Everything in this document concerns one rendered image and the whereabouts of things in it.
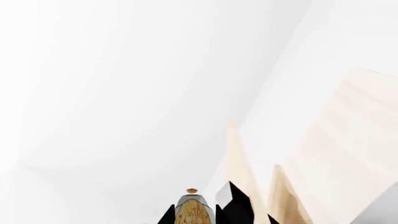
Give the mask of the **light wooden wine rack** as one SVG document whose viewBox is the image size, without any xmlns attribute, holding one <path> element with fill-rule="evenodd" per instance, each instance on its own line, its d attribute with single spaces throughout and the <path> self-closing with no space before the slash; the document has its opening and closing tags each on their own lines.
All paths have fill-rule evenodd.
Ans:
<svg viewBox="0 0 398 224">
<path fill-rule="evenodd" d="M 254 224 L 398 224 L 398 78 L 351 70 L 273 167 L 267 198 L 230 126 L 224 178 L 249 197 Z"/>
</svg>

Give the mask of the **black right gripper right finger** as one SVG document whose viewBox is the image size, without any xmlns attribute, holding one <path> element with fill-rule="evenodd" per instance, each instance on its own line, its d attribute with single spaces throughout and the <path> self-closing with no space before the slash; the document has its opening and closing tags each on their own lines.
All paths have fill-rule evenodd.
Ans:
<svg viewBox="0 0 398 224">
<path fill-rule="evenodd" d="M 216 224 L 231 224 L 231 220 L 219 205 L 216 205 L 215 219 Z"/>
</svg>

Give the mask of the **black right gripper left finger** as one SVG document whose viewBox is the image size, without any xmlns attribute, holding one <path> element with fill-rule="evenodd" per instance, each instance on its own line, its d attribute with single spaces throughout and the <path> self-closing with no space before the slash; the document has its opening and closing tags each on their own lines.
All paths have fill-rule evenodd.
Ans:
<svg viewBox="0 0 398 224">
<path fill-rule="evenodd" d="M 175 223 L 175 205 L 171 205 L 164 213 L 158 224 L 174 224 Z"/>
</svg>

